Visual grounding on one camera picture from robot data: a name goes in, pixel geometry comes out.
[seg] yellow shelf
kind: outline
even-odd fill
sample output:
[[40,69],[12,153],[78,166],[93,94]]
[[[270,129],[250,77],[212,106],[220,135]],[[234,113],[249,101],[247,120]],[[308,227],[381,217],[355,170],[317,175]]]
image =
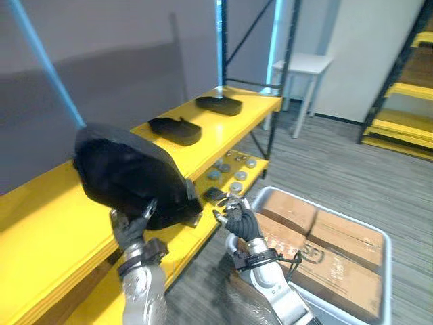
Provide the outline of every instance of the yellow shelf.
[[374,119],[373,127],[402,133],[425,141],[433,141],[433,118],[399,110],[382,110]]
[[[248,177],[245,181],[241,182],[244,185],[244,189],[241,194],[245,193],[246,190],[254,183],[256,178],[262,173],[262,170],[267,167],[267,161],[257,160],[257,166],[254,169],[249,169],[244,166],[244,162],[235,161],[237,155],[233,154],[230,157],[224,157],[226,163],[230,163],[232,166],[232,172],[223,174],[223,178],[220,181],[210,181],[206,178],[207,173],[212,169],[209,169],[203,174],[196,182],[196,188],[199,193],[203,193],[210,186],[216,186],[223,191],[229,189],[230,184],[235,181],[233,175],[236,171],[245,171],[248,173]],[[175,246],[176,251],[171,250],[170,253],[163,258],[162,265],[164,265],[165,259],[170,258],[174,255],[174,260],[178,261],[175,265],[174,272],[167,276],[166,289],[173,283],[176,277],[182,272],[185,266],[191,261],[193,256],[197,253],[198,249],[205,243],[209,236],[216,229],[218,223],[215,221],[212,210],[216,208],[210,203],[204,204],[203,216],[194,229],[184,228],[189,230],[183,233],[183,230],[179,233],[179,237],[182,237],[181,243],[172,244],[168,241],[169,249],[170,246]],[[178,251],[182,245],[186,245],[189,248]],[[122,313],[124,309],[124,295],[122,292],[122,284],[120,283],[116,269],[122,264],[122,261],[118,263],[108,272],[106,277],[95,287],[95,290],[87,297],[83,303],[75,310],[75,312],[68,318],[65,324],[122,324]]]
[[384,149],[389,149],[392,151],[401,152],[403,154],[409,154],[411,156],[415,156],[418,158],[433,160],[433,153],[429,152],[428,150],[422,150],[420,148],[414,148],[411,146],[406,146],[404,144],[396,144],[394,142],[390,142],[382,139],[376,139],[373,137],[364,137],[362,142],[364,144],[369,144],[371,146],[376,146]]
[[391,96],[393,93],[401,95],[422,98],[425,100],[433,100],[433,89],[428,87],[420,87],[410,85],[408,83],[395,83],[386,92],[385,97]]
[[[202,127],[201,140],[192,146],[155,136],[147,123],[133,132],[164,148],[183,176],[196,180],[281,103],[281,98],[232,87],[225,88],[225,95],[243,102],[239,115],[202,110],[194,101],[163,114]],[[0,324],[30,324],[114,252],[109,208],[85,196],[70,161],[0,200]],[[176,240],[175,232],[163,230],[160,235]],[[165,263],[168,269],[178,261],[168,258]]]
[[[212,90],[204,95],[216,94],[217,91]],[[131,131],[165,149],[171,154],[182,175],[196,180],[218,157],[238,143],[268,113],[279,109],[281,105],[279,97],[269,97],[232,87],[226,87],[224,95],[242,101],[242,111],[238,115],[225,116],[205,111],[198,108],[193,100],[161,115],[177,120],[182,117],[201,126],[202,138],[192,146],[183,147],[158,137],[150,131],[147,123]]]
[[379,127],[368,127],[365,132],[364,135],[369,135],[370,133],[375,133],[375,134],[379,134],[379,135],[383,135],[385,137],[392,137],[394,139],[398,139],[404,142],[409,142],[411,144],[416,144],[418,146],[423,146],[423,147],[427,147],[427,148],[433,148],[433,139],[428,141],[428,140],[423,140],[423,139],[419,139],[416,137],[411,137],[410,135],[406,135],[404,133],[397,133],[394,131],[389,131],[386,129],[381,129]]
[[433,43],[433,32],[420,32],[415,36],[412,47],[419,47],[420,43]]

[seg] black metal frame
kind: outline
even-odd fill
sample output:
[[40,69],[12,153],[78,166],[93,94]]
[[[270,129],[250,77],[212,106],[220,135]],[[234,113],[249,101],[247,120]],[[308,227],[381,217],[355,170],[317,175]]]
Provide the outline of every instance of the black metal frame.
[[[221,0],[221,6],[217,7],[217,9],[221,10],[221,57],[223,60],[223,63],[221,65],[221,71],[220,74],[223,77],[223,86],[226,86],[227,81],[234,81],[236,83],[244,83],[247,85],[256,85],[261,87],[267,87],[271,89],[277,90],[277,97],[281,97],[283,95],[283,90],[286,85],[286,77],[288,73],[288,64],[290,61],[290,56],[292,54],[292,48],[293,48],[293,42],[294,42],[294,35],[296,31],[296,24],[298,22],[299,17],[299,11],[300,11],[300,4],[301,0],[295,0],[293,5],[293,11],[292,11],[292,22],[290,24],[289,34],[288,34],[288,40],[286,45],[286,52],[284,55],[284,65],[283,65],[283,72],[281,74],[281,79],[278,85],[270,85],[266,83],[257,83],[254,81],[247,81],[243,79],[237,79],[237,78],[229,78],[227,77],[227,66],[230,64],[232,59],[235,57],[241,46],[245,43],[246,39],[250,35],[250,33],[253,31],[254,27],[257,25],[258,21],[262,18],[263,14],[266,12],[267,8],[272,4],[273,0],[268,0],[265,4],[265,6],[262,8],[262,10],[258,13],[256,19],[253,21],[249,29],[247,30],[244,37],[242,37],[239,44],[236,46],[233,53],[230,55],[230,57],[227,59],[227,2],[228,0]],[[283,101],[281,102],[281,107],[283,107],[284,102],[286,100],[289,100],[288,98],[283,98]],[[257,148],[260,150],[260,153],[263,155],[263,158],[265,160],[270,160],[271,158],[271,151],[273,146],[273,140],[275,137],[275,131],[277,128],[277,122],[278,122],[278,116],[279,112],[272,112],[272,119],[271,119],[271,132],[269,134],[268,144],[266,151],[263,150],[262,146],[258,142],[256,136],[251,131],[250,134],[252,136],[252,139],[254,140],[254,143],[256,144]],[[265,169],[263,171],[263,178],[266,177],[267,170]]]
[[359,133],[358,136],[358,144],[362,142],[365,130],[372,124],[372,122],[374,121],[374,119],[382,109],[382,106],[384,105],[384,102],[386,100],[385,95],[388,88],[398,81],[398,78],[400,77],[403,68],[405,67],[405,64],[411,57],[413,51],[413,48],[411,46],[413,40],[415,39],[416,35],[424,29],[424,26],[427,24],[428,20],[430,19],[430,15],[432,14],[432,12],[433,12],[433,1],[424,0],[424,4],[422,5],[422,8],[418,13],[417,20],[413,24],[412,29],[409,35],[407,36],[405,44],[400,50],[400,54],[398,55],[394,63],[394,66],[392,66],[388,76],[386,77],[384,85],[380,89],[378,96],[376,97],[373,103],[373,106],[370,108],[367,117],[365,117],[365,120],[361,127],[361,132]]

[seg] white table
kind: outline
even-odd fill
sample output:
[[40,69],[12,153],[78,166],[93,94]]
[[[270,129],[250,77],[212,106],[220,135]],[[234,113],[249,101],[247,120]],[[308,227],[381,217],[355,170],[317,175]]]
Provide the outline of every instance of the white table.
[[[287,111],[289,109],[290,102],[290,88],[293,84],[293,78],[297,74],[304,74],[310,76],[309,86],[307,87],[307,91],[302,101],[302,105],[299,111],[298,120],[296,121],[296,128],[293,132],[292,137],[294,139],[298,139],[300,130],[302,125],[304,124],[304,119],[307,113],[307,110],[310,106],[311,96],[316,87],[318,77],[325,72],[326,68],[331,64],[332,57],[330,56],[318,56],[315,54],[302,54],[302,53],[293,53],[289,62],[288,67],[288,91],[287,91],[287,99],[282,108],[283,111]],[[281,73],[283,70],[283,60],[278,61],[273,66],[273,84],[278,84],[279,79],[281,78]],[[310,116],[314,116],[314,106],[310,109]],[[265,131],[269,130],[271,125],[271,115],[268,115],[266,118],[263,129]]]

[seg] cable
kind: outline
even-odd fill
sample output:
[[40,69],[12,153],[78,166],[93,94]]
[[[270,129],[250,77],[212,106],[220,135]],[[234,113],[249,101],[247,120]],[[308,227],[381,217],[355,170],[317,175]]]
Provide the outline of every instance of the cable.
[[42,64],[45,72],[47,73],[49,79],[53,83],[54,88],[58,91],[60,97],[63,99],[69,113],[72,115],[75,125],[77,129],[86,126],[86,123],[81,118],[80,113],[78,112],[72,98],[69,96],[68,91],[66,90],[62,80],[60,79],[57,71],[55,70],[53,63],[48,58],[47,52],[43,47],[41,40],[38,37],[30,19],[27,16],[26,10],[20,3],[20,0],[9,0],[10,5],[12,7],[12,12],[15,16],[15,19],[20,25],[22,32],[26,35],[28,42],[30,43],[33,51]]
[[292,264],[290,265],[289,271],[287,272],[287,276],[286,276],[287,283],[289,283],[290,281],[292,281],[293,273],[296,271],[298,266],[302,263],[302,254],[300,251],[297,251],[296,254],[294,255],[294,259],[280,259],[280,261],[292,261],[289,262]]

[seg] black glove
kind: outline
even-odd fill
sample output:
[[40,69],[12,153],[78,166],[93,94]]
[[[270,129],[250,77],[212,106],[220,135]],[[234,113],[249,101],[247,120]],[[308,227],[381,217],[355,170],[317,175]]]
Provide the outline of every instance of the black glove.
[[255,238],[263,237],[256,216],[245,198],[226,198],[219,206],[226,205],[226,216],[222,216],[214,210],[214,216],[231,233],[242,238],[246,242]]
[[125,250],[132,244],[144,243],[143,233],[147,219],[139,217],[128,221],[127,217],[119,212],[110,213],[110,219],[114,237],[121,249]]
[[233,217],[228,218],[225,227],[237,237],[245,240],[245,242],[263,237],[254,212],[249,209],[242,209],[242,216],[239,221],[236,221]]

